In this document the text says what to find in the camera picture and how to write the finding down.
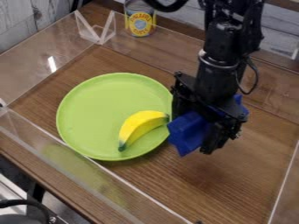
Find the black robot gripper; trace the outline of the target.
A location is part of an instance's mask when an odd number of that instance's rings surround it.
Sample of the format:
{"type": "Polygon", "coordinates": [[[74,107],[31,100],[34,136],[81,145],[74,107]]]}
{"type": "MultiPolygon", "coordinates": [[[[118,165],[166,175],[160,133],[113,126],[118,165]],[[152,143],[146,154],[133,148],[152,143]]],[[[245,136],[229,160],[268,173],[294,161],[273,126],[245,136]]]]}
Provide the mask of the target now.
{"type": "MultiPolygon", "coordinates": [[[[206,104],[220,104],[240,91],[240,82],[248,57],[214,59],[205,52],[198,53],[198,70],[192,77],[174,73],[172,86],[172,117],[189,112],[200,113],[198,99],[206,104]]],[[[209,155],[225,142],[238,137],[241,121],[226,117],[204,117],[208,127],[202,135],[200,152],[209,155]]]]}

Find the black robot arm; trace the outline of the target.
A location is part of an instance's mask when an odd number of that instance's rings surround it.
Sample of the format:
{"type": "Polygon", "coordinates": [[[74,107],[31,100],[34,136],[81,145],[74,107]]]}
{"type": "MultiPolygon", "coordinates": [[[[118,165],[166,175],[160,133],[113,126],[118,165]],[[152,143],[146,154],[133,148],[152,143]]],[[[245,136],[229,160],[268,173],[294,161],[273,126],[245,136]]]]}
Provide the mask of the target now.
{"type": "Polygon", "coordinates": [[[238,137],[248,121],[241,87],[246,69],[254,69],[249,54],[262,39],[264,0],[198,0],[204,8],[205,42],[198,51],[197,73],[174,74],[169,143],[178,154],[210,154],[238,137]]]}

